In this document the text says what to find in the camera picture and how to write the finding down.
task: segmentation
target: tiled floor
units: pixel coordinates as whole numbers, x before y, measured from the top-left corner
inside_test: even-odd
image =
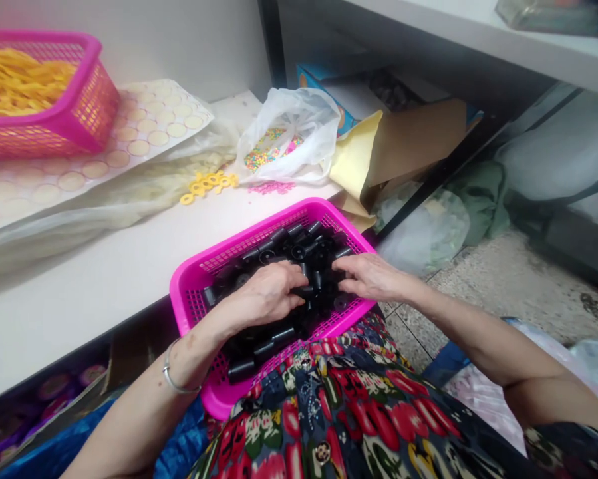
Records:
[[[598,338],[598,289],[536,256],[517,231],[464,249],[429,284],[495,315],[519,317],[567,346]],[[423,371],[447,338],[410,307],[381,309],[403,355]]]

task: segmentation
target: pink plastic basket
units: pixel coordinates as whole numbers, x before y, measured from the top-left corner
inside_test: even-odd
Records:
[[[99,61],[101,43],[85,33],[0,30],[0,48],[39,61],[78,65],[62,97],[48,110],[0,117],[0,159],[52,158],[102,152],[119,107],[119,93]]]
[[[320,198],[307,198],[217,244],[217,246],[199,253],[177,268],[170,281],[170,300],[181,336],[185,335],[206,315],[206,306],[201,296],[202,289],[212,284],[212,277],[231,258],[251,249],[281,226],[289,226],[297,222],[307,225],[315,220],[319,220],[326,226],[332,226],[336,231],[344,231],[348,237],[348,246],[355,253],[375,252],[363,236],[331,203]],[[310,341],[320,337],[340,335],[373,305],[374,301],[355,299],[345,311],[333,313],[330,319],[322,322]],[[227,361],[223,354],[219,353],[212,364],[208,379],[201,389],[204,407],[215,419],[227,419],[232,406],[252,386],[304,344],[304,341],[299,340],[288,346],[264,364],[259,374],[252,380],[236,385],[231,385],[228,382]]]

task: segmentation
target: bracelet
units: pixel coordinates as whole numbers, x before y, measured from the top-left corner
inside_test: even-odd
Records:
[[[201,385],[197,386],[195,389],[185,389],[182,387],[177,386],[175,383],[172,382],[172,378],[170,377],[170,373],[168,372],[168,369],[170,369],[170,351],[172,351],[172,347],[174,346],[174,343],[176,343],[177,341],[179,341],[181,338],[178,337],[177,339],[175,339],[174,341],[172,341],[170,343],[170,346],[168,346],[168,349],[166,349],[166,361],[164,363],[164,376],[166,376],[166,382],[179,394],[194,394],[194,393],[198,393],[199,391],[201,391]]]

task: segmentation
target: gray wall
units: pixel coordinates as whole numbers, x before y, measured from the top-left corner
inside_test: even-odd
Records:
[[[117,85],[168,77],[211,102],[271,84],[256,0],[0,0],[0,29],[90,33]]]

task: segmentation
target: green cloth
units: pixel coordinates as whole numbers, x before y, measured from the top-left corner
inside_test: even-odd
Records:
[[[507,178],[500,163],[469,164],[445,188],[463,201],[470,215],[470,231],[465,238],[465,246],[476,246],[484,237],[493,238],[510,226],[510,217],[503,205]]]

